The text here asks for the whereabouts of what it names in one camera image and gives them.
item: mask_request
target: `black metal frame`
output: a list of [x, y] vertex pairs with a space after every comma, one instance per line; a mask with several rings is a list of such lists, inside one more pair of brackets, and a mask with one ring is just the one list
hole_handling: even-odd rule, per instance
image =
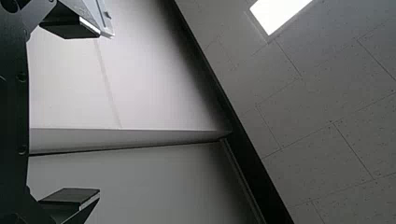
[[[55, 224], [31, 195], [29, 160], [29, 71], [26, 42], [56, 0], [0, 0], [0, 223]], [[72, 192], [85, 192], [74, 189]], [[82, 224], [99, 199], [62, 223]]]
[[240, 119], [233, 110], [229, 98], [221, 87], [190, 26], [178, 8], [176, 0], [170, 2], [170, 10], [177, 16], [181, 24], [182, 33], [191, 43], [192, 54], [195, 55], [195, 59], [201, 68], [205, 69], [207, 83], [216, 94], [226, 118], [232, 125], [233, 132], [225, 138], [225, 141], [228, 143], [227, 145], [239, 166], [239, 170], [246, 180], [246, 185], [252, 194], [255, 204], [258, 205], [267, 224], [292, 224], [293, 221], [285, 204], [265, 170], [262, 160], [250, 142]]

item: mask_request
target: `screw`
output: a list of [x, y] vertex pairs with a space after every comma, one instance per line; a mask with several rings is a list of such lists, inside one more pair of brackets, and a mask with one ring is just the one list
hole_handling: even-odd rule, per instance
[[17, 79], [18, 79], [20, 82], [26, 82], [26, 80], [27, 80], [26, 73], [24, 73], [24, 72], [19, 73], [19, 74], [17, 75]]
[[20, 156], [23, 156], [26, 154], [28, 147], [26, 145], [21, 145], [20, 147], [18, 147], [18, 154], [20, 154]]

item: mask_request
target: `white wall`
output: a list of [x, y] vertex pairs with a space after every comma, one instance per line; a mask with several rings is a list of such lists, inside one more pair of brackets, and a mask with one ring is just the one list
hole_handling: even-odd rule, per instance
[[227, 129], [202, 70], [160, 0], [107, 1], [116, 37], [28, 43], [31, 127]]
[[28, 185], [100, 189], [89, 224], [256, 223], [219, 144], [35, 157]]
[[314, 0], [271, 40], [254, 2], [178, 1], [295, 222], [394, 222], [396, 3]]

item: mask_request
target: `light fixture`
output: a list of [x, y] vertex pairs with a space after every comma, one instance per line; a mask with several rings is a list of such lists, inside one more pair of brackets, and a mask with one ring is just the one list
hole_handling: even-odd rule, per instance
[[258, 0], [250, 11], [268, 35], [278, 30], [312, 0]]

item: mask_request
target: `black metal bracket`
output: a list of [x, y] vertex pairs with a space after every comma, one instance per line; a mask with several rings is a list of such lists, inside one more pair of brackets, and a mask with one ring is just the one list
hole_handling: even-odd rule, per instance
[[69, 206], [64, 220], [62, 204], [82, 195], [90, 199], [99, 190], [64, 189], [51, 198], [56, 206], [38, 203], [26, 186], [29, 159], [29, 71], [26, 42], [30, 33], [55, 7], [56, 0], [0, 0], [0, 223], [82, 224], [99, 199], [84, 208]]

